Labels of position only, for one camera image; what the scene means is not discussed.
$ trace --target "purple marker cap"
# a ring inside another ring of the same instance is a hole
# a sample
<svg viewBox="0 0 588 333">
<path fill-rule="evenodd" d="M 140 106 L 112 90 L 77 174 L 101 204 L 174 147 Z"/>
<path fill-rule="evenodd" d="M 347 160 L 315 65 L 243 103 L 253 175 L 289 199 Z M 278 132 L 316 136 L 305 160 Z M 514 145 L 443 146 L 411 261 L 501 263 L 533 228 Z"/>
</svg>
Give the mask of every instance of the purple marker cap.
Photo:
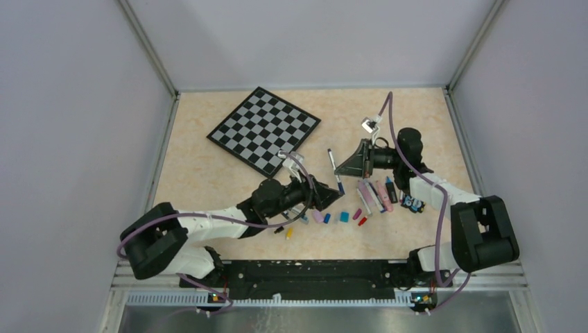
<svg viewBox="0 0 588 333">
<path fill-rule="evenodd" d="M 355 214 L 353 214 L 353 219 L 357 220 L 357 218 L 361 215 L 361 208 L 357 209 L 357 212 L 355 212 Z"/>
<path fill-rule="evenodd" d="M 322 217 L 322 214 L 317 210 L 313 210 L 313 218 L 316 223 L 323 223 L 325 221 L 325 218 Z"/>
</svg>

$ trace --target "chessboard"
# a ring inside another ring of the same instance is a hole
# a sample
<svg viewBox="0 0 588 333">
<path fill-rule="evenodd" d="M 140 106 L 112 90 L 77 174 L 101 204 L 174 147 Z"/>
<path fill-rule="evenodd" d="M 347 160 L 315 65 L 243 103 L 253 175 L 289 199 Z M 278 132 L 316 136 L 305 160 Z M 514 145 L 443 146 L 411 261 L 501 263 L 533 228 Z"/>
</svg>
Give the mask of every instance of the chessboard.
<svg viewBox="0 0 588 333">
<path fill-rule="evenodd" d="M 277 152 L 298 149 L 319 123 L 319 118 L 258 87 L 207 138 L 273 178 L 283 162 Z"/>
</svg>

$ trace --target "white wall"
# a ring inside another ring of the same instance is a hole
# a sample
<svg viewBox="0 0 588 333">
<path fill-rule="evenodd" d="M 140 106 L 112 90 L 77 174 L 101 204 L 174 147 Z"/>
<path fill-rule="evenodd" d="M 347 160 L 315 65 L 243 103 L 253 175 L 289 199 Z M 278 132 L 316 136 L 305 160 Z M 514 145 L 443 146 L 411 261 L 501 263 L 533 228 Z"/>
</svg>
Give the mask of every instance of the white wall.
<svg viewBox="0 0 588 333">
<path fill-rule="evenodd" d="M 0 332 L 95 332 L 170 96 L 114 0 L 0 1 Z"/>
<path fill-rule="evenodd" d="M 511 1 L 456 91 L 547 332 L 586 332 L 588 2 Z"/>
<path fill-rule="evenodd" d="M 180 90 L 444 85 L 493 0 L 130 0 Z"/>
</svg>

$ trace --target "beige table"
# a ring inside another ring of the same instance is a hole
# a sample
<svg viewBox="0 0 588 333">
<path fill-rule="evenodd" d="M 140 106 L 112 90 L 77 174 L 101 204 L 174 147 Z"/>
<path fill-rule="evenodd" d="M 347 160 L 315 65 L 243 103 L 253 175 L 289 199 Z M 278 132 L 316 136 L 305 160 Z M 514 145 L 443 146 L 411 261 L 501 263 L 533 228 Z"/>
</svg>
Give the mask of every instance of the beige table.
<svg viewBox="0 0 588 333">
<path fill-rule="evenodd" d="M 320 182 L 337 188 L 327 148 L 337 163 L 349 157 L 359 140 L 367 137 L 360 122 L 380 110 L 386 89 L 333 89 L 273 91 L 278 96 L 322 119 L 298 149 L 304 164 Z M 421 131 L 426 165 L 458 187 L 471 191 L 456 134 L 439 88 L 393 89 L 394 124 L 398 131 L 414 127 Z M 179 210 L 217 210 L 248 198 L 264 177 L 211 141 L 206 135 L 250 92 L 182 94 L 173 124 L 155 202 L 170 201 Z M 381 136 L 390 141 L 388 116 Z M 383 180 L 390 170 L 376 170 L 372 178 Z M 289 182 L 284 169 L 276 175 Z M 425 209 L 413 214 L 395 205 L 392 213 L 375 212 L 365 225 L 335 221 L 342 210 L 353 215 L 362 207 L 355 193 L 356 178 L 343 178 L 347 195 L 324 211 L 331 222 L 293 224 L 292 239 L 286 233 L 263 231 L 248 239 L 215 239 L 213 246 L 223 259 L 404 259 L 408 251 L 432 244 L 438 212 Z M 270 223 L 283 221 L 281 216 Z M 446 221 L 443 239 L 449 240 Z"/>
</svg>

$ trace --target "robotic arm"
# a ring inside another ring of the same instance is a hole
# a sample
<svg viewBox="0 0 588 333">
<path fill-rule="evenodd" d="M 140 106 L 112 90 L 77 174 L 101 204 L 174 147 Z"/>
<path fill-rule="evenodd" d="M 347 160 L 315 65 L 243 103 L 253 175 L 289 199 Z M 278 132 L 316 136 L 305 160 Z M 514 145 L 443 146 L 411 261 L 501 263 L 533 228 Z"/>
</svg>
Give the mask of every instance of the robotic arm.
<svg viewBox="0 0 588 333">
<path fill-rule="evenodd" d="M 274 179 L 264 180 L 250 198 L 233 207 L 184 212 L 175 210 L 170 203 L 156 205 L 120 236 L 135 277 L 143 280 L 160 273 L 183 273 L 203 279 L 215 274 L 215 268 L 222 268 L 223 263 L 214 249 L 195 247 L 197 242 L 219 237 L 252 237 L 270 227 L 268 218 L 300 203 L 324 210 L 342 196 L 314 176 L 302 174 L 299 169 L 302 160 L 301 155 L 291 153 L 284 161 L 291 174 L 290 184 L 284 186 Z"/>
<path fill-rule="evenodd" d="M 518 259 L 519 247 L 502 199 L 498 196 L 481 198 L 435 175 L 422 162 L 420 132 L 414 128 L 402 128 L 396 142 L 405 160 L 420 173 L 418 176 L 403 161 L 397 149 L 390 148 L 385 139 L 377 137 L 381 113 L 375 120 L 363 120 L 362 127 L 372 134 L 372 138 L 362 139 L 355 153 L 336 168 L 335 174 L 369 178 L 373 169 L 392 169 L 400 190 L 437 210 L 443 206 L 444 195 L 439 189 L 442 187 L 448 194 L 444 216 L 451 221 L 451 242 L 440 246 L 440 269 L 461 268 L 471 273 Z M 377 146 L 379 140 L 386 146 Z M 480 232 L 478 223 L 487 231 Z M 409 254 L 408 264 L 413 266 L 415 273 L 435 271 L 434 263 L 434 246 Z"/>
</svg>

